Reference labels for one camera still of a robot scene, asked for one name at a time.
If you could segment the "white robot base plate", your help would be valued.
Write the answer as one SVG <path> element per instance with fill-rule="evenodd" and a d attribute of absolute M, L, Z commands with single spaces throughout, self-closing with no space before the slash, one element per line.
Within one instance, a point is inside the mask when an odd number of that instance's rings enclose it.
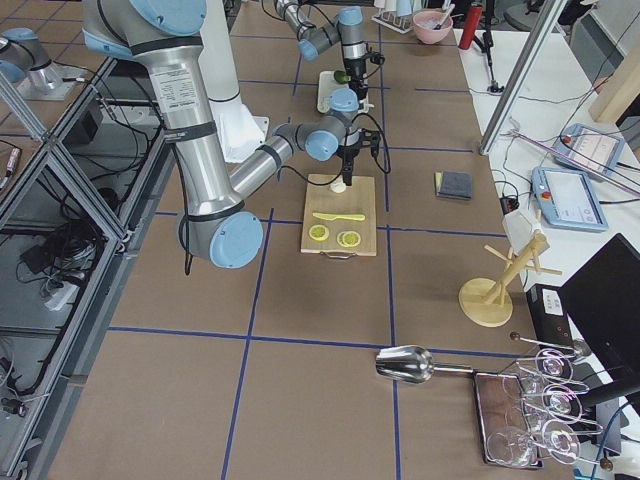
<path fill-rule="evenodd" d="M 244 162 L 266 139 L 269 118 L 254 116 L 240 97 L 209 100 L 218 138 L 227 163 Z"/>

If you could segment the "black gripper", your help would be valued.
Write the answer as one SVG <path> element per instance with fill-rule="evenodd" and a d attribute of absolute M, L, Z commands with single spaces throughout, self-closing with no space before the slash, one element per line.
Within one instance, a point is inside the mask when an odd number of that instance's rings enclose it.
<path fill-rule="evenodd" d="M 378 159 L 380 154 L 381 132 L 379 130 L 359 129 L 346 139 L 345 144 L 338 146 L 336 155 L 343 160 L 341 179 L 345 186 L 352 186 L 353 162 L 362 149 L 369 149 L 371 157 Z"/>
<path fill-rule="evenodd" d="M 349 77 L 348 83 L 354 87 L 354 91 L 358 99 L 366 99 L 369 92 L 369 86 L 365 84 L 367 79 L 367 63 L 381 66 L 385 62 L 383 54 L 366 50 L 364 53 L 349 53 L 343 55 L 343 65 L 346 75 Z"/>

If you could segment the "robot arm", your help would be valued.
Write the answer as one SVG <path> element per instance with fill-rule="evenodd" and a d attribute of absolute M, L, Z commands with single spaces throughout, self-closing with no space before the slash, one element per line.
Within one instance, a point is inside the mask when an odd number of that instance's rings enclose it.
<path fill-rule="evenodd" d="M 87 47 L 143 65 L 162 114 L 183 189 L 177 237 L 188 258 L 240 268 L 263 241 L 246 199 L 297 152 L 349 163 L 363 144 L 357 115 L 367 93 L 366 65 L 376 53 L 363 34 L 363 15 L 347 6 L 323 26 L 296 1 L 278 1 L 278 17 L 294 31 L 307 60 L 333 45 L 342 50 L 348 84 L 330 97 L 314 123 L 284 124 L 264 137 L 243 104 L 229 28 L 219 1 L 87 1 Z"/>
<path fill-rule="evenodd" d="M 339 44 L 348 87 L 363 103 L 368 94 L 367 62 L 381 66 L 385 59 L 364 39 L 364 17 L 360 6 L 347 6 L 323 26 L 313 24 L 299 1 L 274 1 L 277 15 L 296 34 L 302 57 L 315 60 L 330 47 Z"/>

